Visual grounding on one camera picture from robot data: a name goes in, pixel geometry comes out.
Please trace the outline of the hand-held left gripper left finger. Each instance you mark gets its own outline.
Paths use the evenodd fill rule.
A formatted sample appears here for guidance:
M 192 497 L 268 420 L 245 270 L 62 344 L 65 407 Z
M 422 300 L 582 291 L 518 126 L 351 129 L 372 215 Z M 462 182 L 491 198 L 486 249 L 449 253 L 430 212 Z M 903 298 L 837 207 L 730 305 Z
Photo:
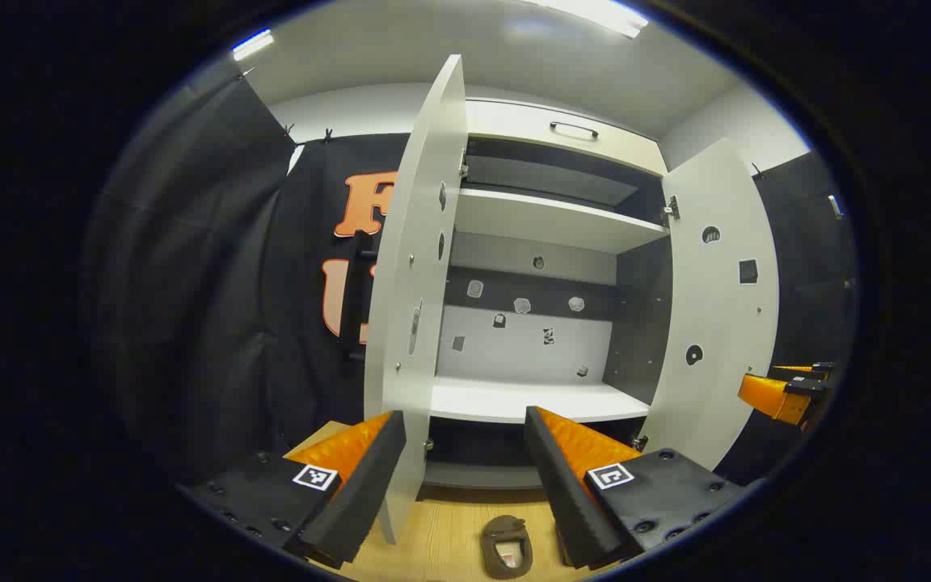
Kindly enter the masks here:
M 388 411 L 299 452 L 258 452 L 182 492 L 244 537 L 339 570 L 384 504 L 407 436 Z

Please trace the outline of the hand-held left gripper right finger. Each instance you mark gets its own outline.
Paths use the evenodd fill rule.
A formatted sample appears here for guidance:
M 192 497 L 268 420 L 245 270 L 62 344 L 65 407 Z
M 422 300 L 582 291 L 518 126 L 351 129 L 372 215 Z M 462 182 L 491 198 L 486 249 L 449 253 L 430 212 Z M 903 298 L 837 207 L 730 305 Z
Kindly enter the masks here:
M 675 449 L 642 453 L 542 407 L 525 410 L 524 439 L 576 568 L 672 544 L 745 493 Z

